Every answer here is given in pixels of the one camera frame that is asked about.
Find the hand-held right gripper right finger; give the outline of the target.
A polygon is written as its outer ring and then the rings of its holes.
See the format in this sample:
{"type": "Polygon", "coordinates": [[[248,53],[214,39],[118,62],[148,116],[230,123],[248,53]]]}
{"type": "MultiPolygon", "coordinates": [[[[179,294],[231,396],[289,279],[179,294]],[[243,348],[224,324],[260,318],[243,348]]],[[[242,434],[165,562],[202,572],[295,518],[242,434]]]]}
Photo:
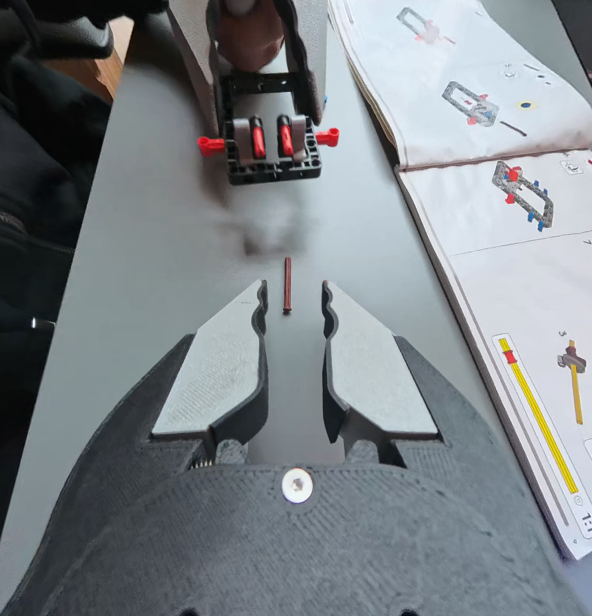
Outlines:
{"type": "Polygon", "coordinates": [[[322,282],[321,307],[322,413],[329,441],[436,439],[439,429],[393,332],[328,280],[322,282]]]}

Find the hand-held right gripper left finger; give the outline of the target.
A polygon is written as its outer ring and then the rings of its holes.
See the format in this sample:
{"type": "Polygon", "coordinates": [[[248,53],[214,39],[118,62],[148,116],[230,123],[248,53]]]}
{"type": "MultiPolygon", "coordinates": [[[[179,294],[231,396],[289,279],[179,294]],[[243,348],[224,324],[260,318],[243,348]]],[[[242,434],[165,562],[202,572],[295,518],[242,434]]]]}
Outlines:
{"type": "Polygon", "coordinates": [[[258,279],[195,332],[154,438],[192,437],[215,449],[227,440],[246,445],[261,431],[269,405],[267,311],[268,284],[258,279]]]}

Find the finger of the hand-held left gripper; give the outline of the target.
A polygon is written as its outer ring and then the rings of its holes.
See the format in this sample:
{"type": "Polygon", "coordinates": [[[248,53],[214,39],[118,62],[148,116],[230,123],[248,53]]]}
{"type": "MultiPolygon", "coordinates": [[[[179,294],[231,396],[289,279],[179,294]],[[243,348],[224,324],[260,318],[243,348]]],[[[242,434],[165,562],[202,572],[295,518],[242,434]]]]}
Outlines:
{"type": "Polygon", "coordinates": [[[327,60],[327,1],[276,1],[285,37],[285,55],[294,108],[322,123],[327,60]]]}
{"type": "Polygon", "coordinates": [[[221,136],[221,62],[216,31],[219,1],[169,1],[168,18],[209,133],[221,136]]]}

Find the red lego axle pin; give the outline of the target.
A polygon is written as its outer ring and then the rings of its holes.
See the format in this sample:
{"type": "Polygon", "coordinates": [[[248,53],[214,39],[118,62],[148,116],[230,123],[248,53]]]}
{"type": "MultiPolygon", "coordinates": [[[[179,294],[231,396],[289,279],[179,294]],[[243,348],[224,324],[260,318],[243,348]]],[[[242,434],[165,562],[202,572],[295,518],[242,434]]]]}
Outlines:
{"type": "Polygon", "coordinates": [[[262,120],[258,115],[249,118],[253,158],[266,159],[266,142],[262,120]]]}

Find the black lego frame assembly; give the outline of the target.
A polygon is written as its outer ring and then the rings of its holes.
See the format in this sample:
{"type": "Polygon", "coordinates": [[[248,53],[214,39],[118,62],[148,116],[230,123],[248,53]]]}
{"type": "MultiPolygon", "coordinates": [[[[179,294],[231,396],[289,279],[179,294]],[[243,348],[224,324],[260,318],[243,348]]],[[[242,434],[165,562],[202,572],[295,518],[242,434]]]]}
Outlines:
{"type": "Polygon", "coordinates": [[[335,148],[339,129],[317,131],[306,115],[279,113],[276,119],[277,160],[268,158],[271,142],[266,137],[266,159],[254,159],[249,118],[236,117],[236,102],[241,96],[292,95],[290,74],[232,72],[221,77],[221,136],[201,136],[197,140],[205,158],[222,155],[226,174],[233,186],[313,179],[322,171],[320,147],[335,148]]]}

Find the lego instruction booklet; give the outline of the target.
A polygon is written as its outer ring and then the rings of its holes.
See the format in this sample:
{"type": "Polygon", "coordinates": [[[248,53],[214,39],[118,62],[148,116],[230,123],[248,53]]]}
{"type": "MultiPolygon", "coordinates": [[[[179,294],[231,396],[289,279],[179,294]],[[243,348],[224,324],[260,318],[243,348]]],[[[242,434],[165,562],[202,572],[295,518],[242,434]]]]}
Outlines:
{"type": "Polygon", "coordinates": [[[482,1],[329,1],[552,532],[592,553],[592,106],[482,1]]]}

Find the person's left forearm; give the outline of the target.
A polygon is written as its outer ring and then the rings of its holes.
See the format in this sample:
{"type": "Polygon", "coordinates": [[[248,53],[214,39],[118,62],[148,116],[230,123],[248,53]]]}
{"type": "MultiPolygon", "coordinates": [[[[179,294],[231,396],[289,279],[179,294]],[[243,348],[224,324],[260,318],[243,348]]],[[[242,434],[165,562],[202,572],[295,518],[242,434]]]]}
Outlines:
{"type": "Polygon", "coordinates": [[[168,9],[168,1],[3,1],[21,22],[37,58],[106,58],[113,48],[109,23],[144,20],[168,9]]]}

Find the person's left hand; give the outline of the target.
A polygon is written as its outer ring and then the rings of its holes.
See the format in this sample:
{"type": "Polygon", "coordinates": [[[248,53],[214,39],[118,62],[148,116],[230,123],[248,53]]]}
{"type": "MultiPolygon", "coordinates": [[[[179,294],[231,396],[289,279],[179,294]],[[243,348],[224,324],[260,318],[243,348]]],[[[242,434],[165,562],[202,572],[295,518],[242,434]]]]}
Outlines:
{"type": "Polygon", "coordinates": [[[283,22],[273,1],[257,1],[250,12],[240,17],[222,11],[216,40],[219,54],[234,68],[257,72],[280,52],[283,22]]]}

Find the black backpack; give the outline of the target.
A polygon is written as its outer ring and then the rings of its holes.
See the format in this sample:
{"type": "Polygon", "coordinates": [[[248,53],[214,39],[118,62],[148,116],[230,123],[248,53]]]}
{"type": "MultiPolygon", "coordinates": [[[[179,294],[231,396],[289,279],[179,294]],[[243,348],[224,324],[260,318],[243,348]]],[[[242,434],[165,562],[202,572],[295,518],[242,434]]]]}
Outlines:
{"type": "Polygon", "coordinates": [[[110,116],[41,43],[0,1],[0,539],[110,116]]]}

